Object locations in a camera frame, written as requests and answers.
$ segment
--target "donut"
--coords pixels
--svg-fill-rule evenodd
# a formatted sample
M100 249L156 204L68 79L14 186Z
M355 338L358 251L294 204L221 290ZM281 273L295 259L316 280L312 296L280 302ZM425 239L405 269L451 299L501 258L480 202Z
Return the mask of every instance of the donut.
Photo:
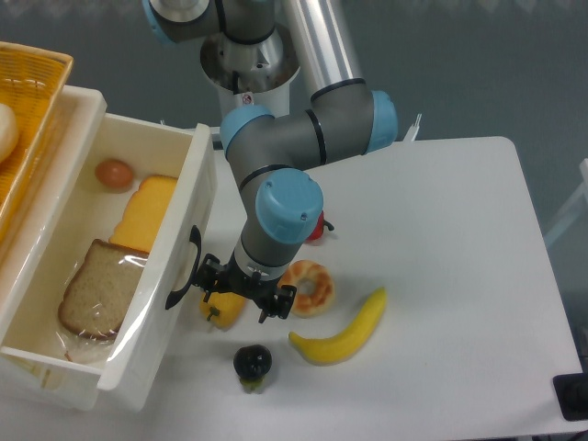
M290 265L278 285L296 287L291 311L299 317L321 314L333 304L333 279L327 268L311 260L299 260Z

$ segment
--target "wicker basket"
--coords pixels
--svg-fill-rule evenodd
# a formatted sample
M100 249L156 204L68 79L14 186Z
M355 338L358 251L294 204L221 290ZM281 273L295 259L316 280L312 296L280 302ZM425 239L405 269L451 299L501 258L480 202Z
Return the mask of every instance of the wicker basket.
M0 103L14 110L19 132L17 147L0 163L0 243L43 154L73 62L69 55L0 41Z

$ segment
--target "toast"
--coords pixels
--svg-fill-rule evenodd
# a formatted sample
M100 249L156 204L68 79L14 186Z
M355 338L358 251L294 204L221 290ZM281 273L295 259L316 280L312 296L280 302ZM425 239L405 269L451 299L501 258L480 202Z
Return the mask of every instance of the toast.
M85 338L115 338L148 256L95 239L65 290L58 310L61 324Z

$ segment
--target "brown egg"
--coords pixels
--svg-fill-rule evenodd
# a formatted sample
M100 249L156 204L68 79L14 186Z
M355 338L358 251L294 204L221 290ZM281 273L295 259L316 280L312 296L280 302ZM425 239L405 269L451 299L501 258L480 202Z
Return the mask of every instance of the brown egg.
M116 159L106 159L98 164L94 174L102 185L117 191L128 190L134 177L132 169Z

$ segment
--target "yellow banana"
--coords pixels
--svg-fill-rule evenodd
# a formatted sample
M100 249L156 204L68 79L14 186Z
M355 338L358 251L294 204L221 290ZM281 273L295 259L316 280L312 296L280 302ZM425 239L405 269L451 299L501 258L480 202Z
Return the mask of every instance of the yellow banana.
M329 365L348 359L368 340L386 309L386 289L378 288L367 298L355 319L329 338L304 338L291 332L290 342L311 363Z

